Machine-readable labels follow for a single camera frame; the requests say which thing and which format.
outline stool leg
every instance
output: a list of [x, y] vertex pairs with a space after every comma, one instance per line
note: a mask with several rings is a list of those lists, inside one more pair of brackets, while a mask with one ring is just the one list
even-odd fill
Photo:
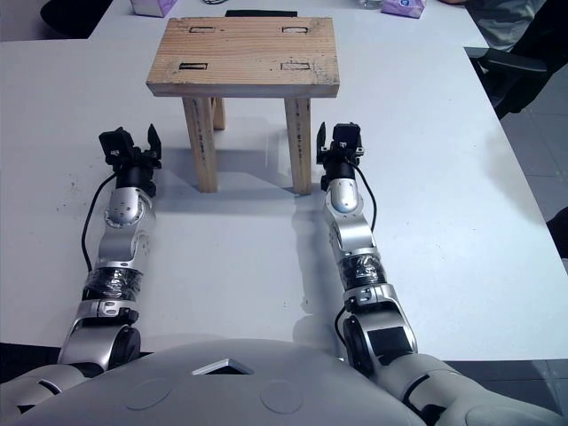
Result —
[[294, 192], [312, 192], [312, 150], [310, 147], [310, 100], [285, 98], [288, 145]]
[[223, 98], [211, 98], [213, 109], [213, 129], [225, 130], [225, 102]]
[[210, 98], [182, 98], [200, 192], [217, 192], [217, 153]]

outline stool top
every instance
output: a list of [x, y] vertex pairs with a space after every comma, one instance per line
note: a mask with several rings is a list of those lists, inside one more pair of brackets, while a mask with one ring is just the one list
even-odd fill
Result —
[[171, 19], [146, 82], [155, 96], [334, 98], [331, 18]]

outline purple package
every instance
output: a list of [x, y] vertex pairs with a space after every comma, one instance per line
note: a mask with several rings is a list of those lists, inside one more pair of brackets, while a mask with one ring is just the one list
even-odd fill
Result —
[[420, 18], [426, 0], [383, 0], [382, 13]]
[[145, 16], [159, 16], [163, 18], [177, 0], [130, 0], [134, 13]]

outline wood grain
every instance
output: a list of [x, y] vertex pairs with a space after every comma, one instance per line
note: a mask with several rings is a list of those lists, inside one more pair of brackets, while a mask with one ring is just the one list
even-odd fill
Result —
[[171, 19], [146, 84], [155, 96], [334, 98], [332, 20]]
[[182, 98], [200, 192], [217, 192], [217, 153], [209, 98]]
[[294, 192], [299, 194], [312, 193], [310, 104], [309, 99], [284, 99], [292, 182]]

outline table surface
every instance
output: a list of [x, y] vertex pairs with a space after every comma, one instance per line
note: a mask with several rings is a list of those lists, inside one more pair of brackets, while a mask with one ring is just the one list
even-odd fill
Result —
[[220, 5], [207, 5], [201, 0], [178, 0], [166, 19], [137, 16], [130, 0], [114, 0], [91, 39], [159, 39], [168, 18], [224, 16], [229, 9], [288, 10], [298, 11], [298, 16], [330, 16], [334, 19], [335, 38], [345, 42], [396, 40], [487, 47], [463, 6], [451, 6], [438, 0], [429, 0], [418, 20], [363, 10], [359, 0], [229, 0]]
[[[442, 359], [568, 357], [557, 333], [568, 323], [568, 278], [463, 49], [337, 48], [342, 86], [337, 99], [313, 100], [312, 127], [361, 126], [375, 236], [419, 349]], [[153, 122], [164, 148], [139, 297], [143, 349], [257, 337], [340, 353], [333, 318], [343, 289], [320, 212], [321, 170], [313, 166], [311, 196], [282, 189], [291, 172], [281, 100], [226, 101], [219, 192], [199, 193], [181, 100], [145, 86], [153, 43], [1, 49], [1, 341], [62, 344], [86, 275], [83, 220], [110, 174], [98, 134], [122, 125], [144, 144]], [[109, 191], [91, 221], [91, 256]]]

